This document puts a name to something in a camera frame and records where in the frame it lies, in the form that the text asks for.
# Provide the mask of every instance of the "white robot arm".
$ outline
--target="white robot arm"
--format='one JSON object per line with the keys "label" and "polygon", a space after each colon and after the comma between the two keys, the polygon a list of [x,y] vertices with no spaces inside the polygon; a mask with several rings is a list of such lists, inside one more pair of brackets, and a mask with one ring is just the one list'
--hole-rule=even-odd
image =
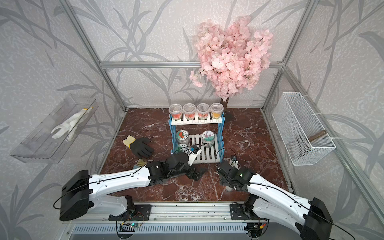
{"label": "white robot arm", "polygon": [[[273,220],[292,229],[302,239],[329,239],[332,218],[321,200],[314,198],[310,201],[296,196],[246,167],[236,169],[227,162],[221,162],[217,172],[221,185],[250,193],[244,204],[237,204],[239,217]],[[258,236],[256,231],[253,234],[252,237]]]}
{"label": "white robot arm", "polygon": [[[165,162],[149,162],[141,168],[113,174],[88,175],[88,170],[79,171],[62,188],[60,220],[76,219],[87,212],[115,217],[128,213],[131,209],[127,198],[108,195],[113,192],[162,184],[181,175],[199,181],[207,171],[192,166],[199,151],[194,146],[189,154],[177,152]],[[269,219],[292,229],[302,239],[329,239],[332,219],[319,199],[309,201],[291,194],[246,167],[237,169],[225,161],[219,164],[217,172],[221,185],[250,193],[248,200],[238,204],[233,213],[243,216],[243,220]],[[252,237],[258,237],[258,233],[253,230]]]}
{"label": "white robot arm", "polygon": [[149,162],[139,169],[113,174],[88,175],[88,170],[79,171],[61,190],[60,220],[73,220],[87,212],[115,217],[123,214],[127,211],[127,199],[108,195],[113,192],[162,184],[181,175],[199,181],[207,171],[192,166],[200,152],[197,146],[192,146],[188,154],[180,151],[165,162]]}

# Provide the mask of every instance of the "metal frame bar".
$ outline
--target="metal frame bar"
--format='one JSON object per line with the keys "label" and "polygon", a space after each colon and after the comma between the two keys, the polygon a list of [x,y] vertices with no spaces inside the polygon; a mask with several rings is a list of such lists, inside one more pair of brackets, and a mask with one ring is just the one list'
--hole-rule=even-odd
{"label": "metal frame bar", "polygon": [[[309,0],[308,1],[307,6],[305,7],[305,10],[304,10],[303,16],[301,17],[301,20],[299,22],[299,25],[297,25],[296,31],[293,34],[291,43],[288,46],[288,50],[285,53],[284,58],[282,59],[282,65],[283,66],[287,66],[289,60],[291,59],[292,54],[295,51],[295,48],[296,48],[297,44],[299,43],[301,36],[303,35],[303,32],[304,32],[306,26],[308,25],[318,3],[319,3],[319,0]],[[279,85],[280,79],[281,79],[281,72],[279,72],[276,75],[275,80],[273,81],[273,84],[272,84],[272,86],[268,92],[267,98],[264,102],[263,109],[266,108],[268,102],[271,100],[271,95],[272,95],[271,93],[273,93],[275,91],[275,89],[277,88],[277,86]]]}
{"label": "metal frame bar", "polygon": [[117,135],[119,133],[120,127],[121,127],[121,125],[122,125],[122,123],[123,123],[123,121],[125,119],[125,115],[127,114],[127,112],[124,112],[124,113],[125,113],[124,116],[121,117],[121,119],[119,120],[118,127],[116,128],[116,131],[113,134],[113,137],[111,138],[111,141],[109,141],[109,143],[108,143],[107,149],[104,152],[103,158],[101,159],[101,163],[100,163],[98,169],[95,172],[96,174],[100,174],[101,170],[103,169],[104,163],[107,160],[109,152],[111,151],[111,148],[112,148],[112,146],[113,146],[113,144],[115,142],[115,139],[116,139],[116,137],[117,137]]}
{"label": "metal frame bar", "polygon": [[269,135],[271,136],[271,140],[272,140],[272,144],[273,144],[273,147],[275,149],[275,152],[276,152],[276,155],[277,155],[277,159],[279,160],[279,164],[280,164],[280,167],[281,167],[281,171],[283,172],[283,176],[285,178],[285,181],[287,182],[287,185],[288,185],[288,189],[291,188],[292,191],[289,191],[289,192],[292,192],[294,194],[297,194],[297,195],[300,195],[299,193],[296,192],[296,187],[294,185],[294,183],[291,181],[292,177],[291,175],[289,174],[289,171],[288,171],[288,168],[287,168],[287,165],[285,164],[285,161],[283,159],[283,156],[281,155],[281,152],[279,150],[279,146],[277,145],[277,142],[275,140],[275,135],[273,134],[273,131],[272,131],[272,128],[270,127],[269,123],[268,123],[268,120],[267,120],[267,116],[265,114],[265,111],[263,109],[260,109],[262,115],[263,115],[263,119],[265,121],[265,124],[266,124],[266,127],[268,129],[268,132],[269,132]]}
{"label": "metal frame bar", "polygon": [[285,54],[285,56],[283,58],[283,63],[284,63],[283,66],[286,66],[287,63],[289,62],[289,60],[291,59],[292,54],[295,51],[295,48],[296,48],[297,44],[299,43],[305,28],[307,27],[309,21],[311,20],[313,12],[314,12],[318,3],[319,3],[319,0],[309,0],[308,1],[307,6],[304,10],[304,14],[303,14],[303,16],[299,22],[299,25],[297,26],[297,29],[295,31],[295,34],[293,35],[291,43],[289,44],[287,53]]}
{"label": "metal frame bar", "polygon": [[[293,89],[297,92],[300,92],[303,96],[308,95],[303,86],[298,82],[297,78],[290,70],[289,67],[283,67],[283,74],[293,87]],[[314,113],[321,113],[319,108],[313,102],[310,97],[306,98],[309,106],[312,108]],[[324,126],[325,130],[332,137],[337,137],[336,131],[331,127],[326,118],[319,114],[317,115],[321,124]],[[341,139],[333,139],[334,144],[336,145],[336,149],[334,152],[338,156],[341,164],[348,172],[352,181],[355,183],[356,187],[361,192],[361,195],[378,218],[381,225],[384,227],[384,199],[381,197],[380,193],[373,186],[371,180],[367,177],[367,175],[363,172],[359,164],[357,164],[356,160],[353,158],[351,153],[348,151],[347,147],[344,145]]]}
{"label": "metal frame bar", "polygon": [[[102,68],[200,68],[200,62],[101,62]],[[269,68],[281,68],[280,62],[271,62]]]}
{"label": "metal frame bar", "polygon": [[[151,214],[146,223],[255,222],[255,220],[231,220],[229,208],[231,203],[232,202],[135,202],[135,204],[151,204]],[[109,214],[85,214],[70,222],[63,223],[105,223],[108,217]]]}
{"label": "metal frame bar", "polygon": [[60,6],[63,10],[63,13],[67,16],[69,22],[72,24],[73,28],[75,29],[76,33],[78,34],[81,42],[83,43],[83,45],[87,49],[89,55],[91,56],[93,63],[95,64],[96,68],[99,70],[100,75],[103,77],[105,83],[107,84],[107,86],[111,90],[113,96],[115,96],[116,100],[120,104],[123,111],[125,111],[126,107],[125,107],[123,100],[121,99],[121,96],[119,95],[113,82],[111,81],[111,79],[109,78],[109,76],[107,75],[105,70],[102,69],[102,67],[100,66],[99,57],[97,56],[96,51],[93,48],[91,41],[89,40],[85,30],[83,29],[83,26],[80,24],[80,21],[76,16],[76,13],[74,12],[71,4],[69,3],[69,0],[59,0],[59,2],[60,2]]}

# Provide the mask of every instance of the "red marble floor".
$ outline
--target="red marble floor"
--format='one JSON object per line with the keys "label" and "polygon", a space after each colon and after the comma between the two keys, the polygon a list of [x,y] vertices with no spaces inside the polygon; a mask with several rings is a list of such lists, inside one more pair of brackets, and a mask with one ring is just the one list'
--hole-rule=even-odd
{"label": "red marble floor", "polygon": [[[235,119],[224,125],[224,147],[236,151],[240,166],[247,166],[268,181],[288,189],[269,132],[259,108],[231,109]],[[190,134],[204,130],[217,132],[217,124],[177,126]],[[133,168],[138,158],[122,141],[127,135],[135,138],[149,137],[155,149],[149,160],[165,161],[172,150],[172,135],[168,125],[168,109],[129,109],[115,139],[112,149],[101,170],[102,174],[126,171]],[[224,159],[233,152],[226,149]],[[131,195],[138,201],[243,201],[248,193],[225,190],[219,184],[216,164],[197,164],[208,168],[198,182],[187,176],[173,178],[165,184],[139,187],[114,193],[116,196]]]}

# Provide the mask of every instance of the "jar lid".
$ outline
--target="jar lid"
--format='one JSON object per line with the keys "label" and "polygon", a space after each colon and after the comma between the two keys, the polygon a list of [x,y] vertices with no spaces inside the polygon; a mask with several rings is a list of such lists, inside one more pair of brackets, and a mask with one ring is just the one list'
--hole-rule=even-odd
{"label": "jar lid", "polygon": [[178,140],[186,140],[189,138],[189,133],[186,130],[180,130],[176,133],[176,137]]}
{"label": "jar lid", "polygon": [[215,135],[212,131],[204,131],[202,137],[207,142],[215,140]]}

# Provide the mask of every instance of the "mounting plate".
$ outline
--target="mounting plate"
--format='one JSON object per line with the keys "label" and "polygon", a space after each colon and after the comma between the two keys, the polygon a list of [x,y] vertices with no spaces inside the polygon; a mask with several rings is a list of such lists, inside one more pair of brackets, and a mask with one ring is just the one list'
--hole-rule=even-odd
{"label": "mounting plate", "polygon": [[[137,214],[134,218],[130,219],[130,221],[143,221],[143,216],[144,216],[144,221],[149,220],[149,215],[151,214],[151,205],[150,204],[143,204],[143,205],[135,205],[135,211],[140,212],[141,214]],[[128,212],[125,212],[117,217],[109,215],[108,220],[109,221],[125,221],[129,219],[131,215]]]}

